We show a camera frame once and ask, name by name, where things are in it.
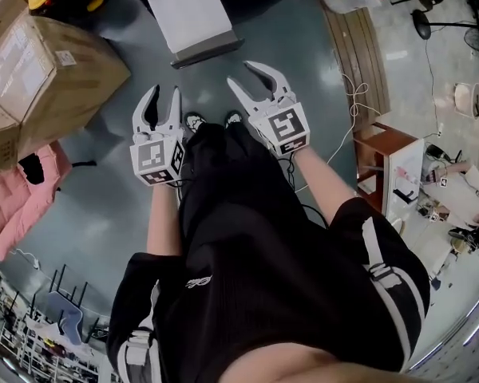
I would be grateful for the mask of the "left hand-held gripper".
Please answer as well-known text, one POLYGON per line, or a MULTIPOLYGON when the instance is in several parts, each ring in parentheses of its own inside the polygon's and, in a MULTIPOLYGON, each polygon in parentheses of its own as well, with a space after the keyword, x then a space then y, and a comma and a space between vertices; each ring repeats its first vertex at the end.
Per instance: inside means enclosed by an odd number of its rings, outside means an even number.
POLYGON ((158 124, 159 96, 160 86, 154 85, 141 98, 133 113, 133 145, 130 147, 133 171, 143 184, 150 187, 180 180, 185 154, 181 91, 174 87, 161 133, 154 132, 158 124))

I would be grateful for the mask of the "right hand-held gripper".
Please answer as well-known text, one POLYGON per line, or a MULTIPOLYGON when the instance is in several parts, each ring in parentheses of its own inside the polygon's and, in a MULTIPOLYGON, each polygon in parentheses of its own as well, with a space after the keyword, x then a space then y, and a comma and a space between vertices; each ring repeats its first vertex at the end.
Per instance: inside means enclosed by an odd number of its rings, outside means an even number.
MULTIPOLYGON (((245 61, 244 64, 271 92, 273 101, 294 100, 294 92, 280 71, 257 61, 245 61)), ((254 100, 232 77, 227 78, 227 83, 247 114, 253 115, 249 117, 251 126, 277 156, 289 156, 310 144, 311 132, 300 102, 271 105, 268 98, 254 100)))

